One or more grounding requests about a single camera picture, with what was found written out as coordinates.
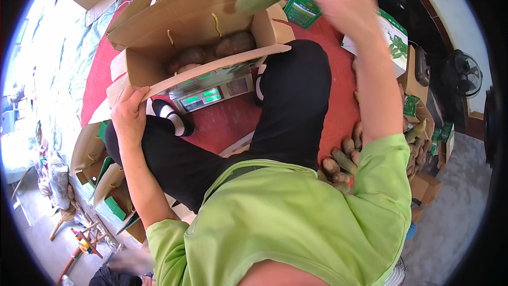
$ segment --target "red floor mat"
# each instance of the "red floor mat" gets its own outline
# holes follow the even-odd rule
[[[123,5],[113,16],[114,21],[126,7]],[[340,48],[342,35],[322,17],[308,30],[289,23],[296,39],[309,39],[319,43],[327,52],[332,69],[332,89],[329,109],[321,134],[319,161],[330,154],[340,141],[351,136],[353,125],[360,119],[358,105],[353,98],[356,89],[351,70],[352,55]],[[92,63],[83,96],[81,123],[86,124],[93,112],[106,98],[106,88],[111,84],[109,63],[119,53],[104,36]],[[196,132],[187,140],[214,153],[238,141],[254,130],[261,110],[252,101],[251,93],[222,101],[188,114],[196,125]]]

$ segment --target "black shoe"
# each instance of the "black shoe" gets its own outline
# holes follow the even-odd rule
[[[194,131],[196,130],[194,128],[194,125],[191,124],[187,119],[185,119],[183,117],[183,115],[181,115],[179,112],[175,111],[175,109],[168,102],[166,102],[165,100],[163,100],[163,99],[155,99],[152,102],[152,109],[153,109],[153,111],[156,113],[156,115],[158,117],[169,119],[169,116],[171,114],[176,114],[181,119],[181,121],[183,123],[183,129],[184,129],[184,131],[183,131],[183,134],[177,135],[177,136],[179,136],[179,137],[182,137],[182,136],[187,137],[187,136],[190,136],[190,135],[194,134]]]
[[[263,96],[263,93],[261,92],[261,76],[263,76],[263,73],[265,72],[266,64],[261,64],[259,68],[257,68],[257,76],[254,80],[254,103],[258,107],[263,107],[263,99],[265,98]]]

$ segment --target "white wall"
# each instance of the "white wall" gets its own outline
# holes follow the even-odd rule
[[[481,91],[472,99],[468,99],[470,111],[483,113],[485,91],[492,85],[492,78],[487,48],[478,23],[466,0],[430,0],[430,2],[443,22],[453,47],[471,55],[483,73]]]

